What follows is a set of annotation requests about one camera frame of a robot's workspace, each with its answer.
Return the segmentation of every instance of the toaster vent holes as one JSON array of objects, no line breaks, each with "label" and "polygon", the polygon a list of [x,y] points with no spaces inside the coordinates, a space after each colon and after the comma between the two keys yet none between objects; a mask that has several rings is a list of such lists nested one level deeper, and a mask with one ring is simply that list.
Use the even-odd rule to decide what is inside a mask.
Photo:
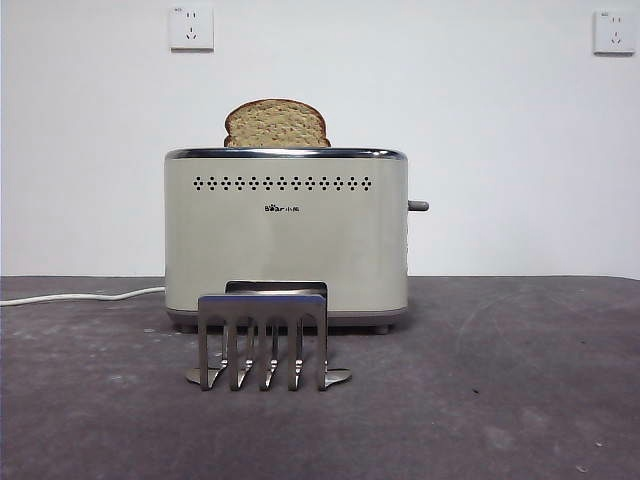
[{"label": "toaster vent holes", "polygon": [[355,176],[291,176],[284,175],[278,176],[233,176],[233,177],[214,177],[214,176],[197,176],[192,181],[196,191],[201,190],[216,190],[215,187],[221,187],[218,190],[224,191],[313,191],[322,189],[323,192],[327,191],[360,191],[368,192],[373,185],[370,177],[355,177]]}]

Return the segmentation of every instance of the bread crust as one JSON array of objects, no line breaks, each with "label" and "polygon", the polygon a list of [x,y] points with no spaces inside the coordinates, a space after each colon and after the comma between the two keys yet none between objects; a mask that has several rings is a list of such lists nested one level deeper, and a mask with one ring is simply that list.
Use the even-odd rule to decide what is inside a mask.
[{"label": "bread crust", "polygon": [[253,100],[251,102],[244,103],[244,104],[240,105],[239,107],[237,107],[236,109],[234,109],[231,113],[229,113],[229,115],[227,115],[227,118],[225,119],[225,122],[224,122],[224,127],[225,127],[225,130],[227,131],[227,137],[224,139],[224,146],[228,147],[229,143],[231,142],[231,139],[233,138],[232,135],[231,135],[231,120],[233,119],[233,117],[235,115],[237,115],[238,113],[241,113],[242,110],[245,110],[247,107],[251,107],[251,106],[254,106],[254,105],[258,105],[258,104],[265,103],[265,102],[271,102],[271,101],[281,102],[281,103],[289,103],[289,104],[292,104],[292,105],[302,105],[303,107],[308,108],[311,111],[311,113],[320,122],[320,126],[321,126],[321,129],[322,129],[322,140],[326,143],[327,147],[331,146],[331,143],[329,142],[329,139],[327,138],[327,124],[326,124],[322,114],[318,110],[313,108],[311,105],[308,105],[308,104],[303,103],[303,102],[299,102],[297,100],[291,100],[291,99],[288,99],[288,98],[263,98],[263,99],[260,99],[260,100]]}]

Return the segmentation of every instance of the toaster top trim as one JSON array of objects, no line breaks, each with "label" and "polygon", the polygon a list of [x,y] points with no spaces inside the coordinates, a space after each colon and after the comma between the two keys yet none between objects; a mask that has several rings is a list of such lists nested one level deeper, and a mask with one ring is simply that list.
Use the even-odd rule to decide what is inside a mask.
[{"label": "toaster top trim", "polygon": [[376,148],[185,148],[172,150],[167,160],[180,158],[381,158],[407,160],[396,150]]}]

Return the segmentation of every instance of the toaster base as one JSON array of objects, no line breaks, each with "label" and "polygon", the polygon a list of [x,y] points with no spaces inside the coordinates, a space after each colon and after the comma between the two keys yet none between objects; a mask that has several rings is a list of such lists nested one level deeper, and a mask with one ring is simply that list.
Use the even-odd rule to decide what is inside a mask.
[{"label": "toaster base", "polygon": [[[176,327],[196,327],[197,310],[174,310],[167,308],[167,314]],[[328,312],[330,327],[385,327],[398,323],[407,315],[408,309],[383,310],[379,312]],[[209,326],[222,326],[219,320],[210,320]]]}]

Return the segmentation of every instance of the toaster foot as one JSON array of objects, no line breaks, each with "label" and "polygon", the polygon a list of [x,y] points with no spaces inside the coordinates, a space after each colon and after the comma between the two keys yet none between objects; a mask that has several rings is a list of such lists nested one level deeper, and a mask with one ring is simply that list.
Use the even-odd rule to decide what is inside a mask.
[{"label": "toaster foot", "polygon": [[198,331],[198,327],[196,325],[176,325],[178,331],[180,333],[193,335]]},{"label": "toaster foot", "polygon": [[373,327],[373,332],[376,335],[386,335],[389,333],[389,325],[376,325]]}]

